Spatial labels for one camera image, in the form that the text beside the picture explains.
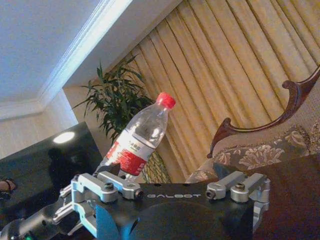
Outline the silver-barred finger of the left gripper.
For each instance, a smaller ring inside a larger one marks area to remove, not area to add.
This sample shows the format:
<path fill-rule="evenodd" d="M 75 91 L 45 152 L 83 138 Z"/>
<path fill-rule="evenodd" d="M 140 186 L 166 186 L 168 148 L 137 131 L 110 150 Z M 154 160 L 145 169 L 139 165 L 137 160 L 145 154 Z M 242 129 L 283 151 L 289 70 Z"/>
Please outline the silver-barred finger of the left gripper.
<path fill-rule="evenodd" d="M 59 191 L 59 198 L 56 202 L 58 208 L 53 215 L 53 223 L 58 225 L 61 233 L 72 236 L 77 230 L 83 227 L 79 214 L 73 209 L 71 184 Z"/>

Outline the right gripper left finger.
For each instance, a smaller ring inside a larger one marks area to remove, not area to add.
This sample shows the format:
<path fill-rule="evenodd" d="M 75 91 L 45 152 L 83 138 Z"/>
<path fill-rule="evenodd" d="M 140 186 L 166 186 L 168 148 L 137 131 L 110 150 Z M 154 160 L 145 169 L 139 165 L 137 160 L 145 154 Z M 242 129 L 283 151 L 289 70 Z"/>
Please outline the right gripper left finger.
<path fill-rule="evenodd" d="M 112 203 L 120 193 L 127 200 L 140 200 L 144 192 L 138 183 L 129 182 L 118 176 L 120 164 L 101 166 L 97 174 L 80 174 L 71 181 L 71 198 L 74 203 L 82 203 L 87 197 Z"/>

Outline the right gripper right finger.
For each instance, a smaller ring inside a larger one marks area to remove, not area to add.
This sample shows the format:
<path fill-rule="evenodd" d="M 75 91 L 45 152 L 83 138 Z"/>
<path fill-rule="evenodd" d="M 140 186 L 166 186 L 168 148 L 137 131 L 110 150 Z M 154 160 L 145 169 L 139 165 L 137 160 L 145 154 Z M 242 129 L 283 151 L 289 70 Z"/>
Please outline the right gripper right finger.
<path fill-rule="evenodd" d="M 258 203 L 269 202 L 271 181 L 266 175 L 254 173 L 248 176 L 236 167 L 216 162 L 213 170 L 219 181 L 207 184 L 205 196 L 209 200 L 223 199 L 229 192 L 236 203 L 246 203 L 249 199 Z"/>

